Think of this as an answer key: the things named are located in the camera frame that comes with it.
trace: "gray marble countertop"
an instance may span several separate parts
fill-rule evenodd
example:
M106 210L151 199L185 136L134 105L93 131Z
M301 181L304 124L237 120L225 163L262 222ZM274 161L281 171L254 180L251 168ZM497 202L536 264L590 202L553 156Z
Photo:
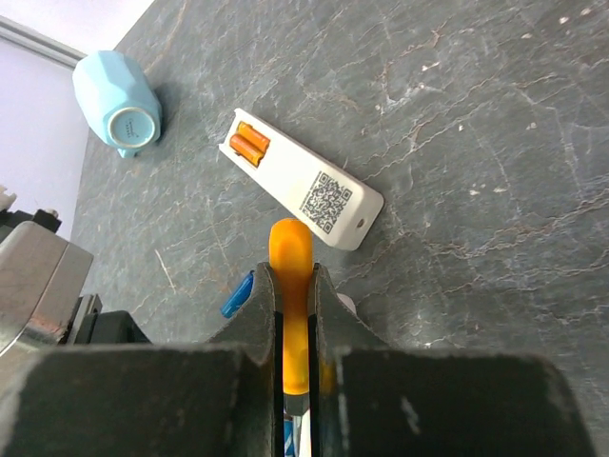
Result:
M548 356L609 454L605 0L159 1L118 50L165 134L134 160L89 138L73 239L88 289L156 342L204 341L289 214L218 151L233 109L378 190L338 291L405 348Z

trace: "orange battery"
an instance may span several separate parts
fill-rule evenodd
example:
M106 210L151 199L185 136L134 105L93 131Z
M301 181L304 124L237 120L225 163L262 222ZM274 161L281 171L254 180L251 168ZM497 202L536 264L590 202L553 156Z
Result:
M239 126L237 127L237 133L243 136L248 142L262 152L266 152L268 149L270 140L253 128L250 124L246 124L243 121L240 122Z
M264 152L252 145L240 134L234 134L230 137L230 146L254 167L258 167L260 161L265 156Z

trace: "white plastic device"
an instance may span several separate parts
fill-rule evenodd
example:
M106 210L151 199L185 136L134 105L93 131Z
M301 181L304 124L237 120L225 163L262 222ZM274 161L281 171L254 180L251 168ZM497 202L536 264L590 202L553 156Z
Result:
M17 199L17 195L15 195L14 193L8 195L6 193L7 188L5 188L4 186L2 186L0 184L0 211L2 210L9 210L10 206L14 203L14 201Z
M258 167L230 145L242 121L270 140ZM219 148L331 247L357 249L383 207L376 190L242 109Z

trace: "qr code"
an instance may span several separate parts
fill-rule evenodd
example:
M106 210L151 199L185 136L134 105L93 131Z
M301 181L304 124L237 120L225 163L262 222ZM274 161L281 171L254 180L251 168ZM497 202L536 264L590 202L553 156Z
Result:
M301 204L301 211L320 229L330 233L351 195L351 190L339 186L337 180L320 171Z

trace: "orange handle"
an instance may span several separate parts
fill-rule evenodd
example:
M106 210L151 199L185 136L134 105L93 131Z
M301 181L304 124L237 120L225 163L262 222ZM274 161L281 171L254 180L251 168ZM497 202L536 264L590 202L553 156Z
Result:
M284 299L284 393L308 392L308 313L306 299L313 275L313 237L296 219L275 224L268 240L270 265Z

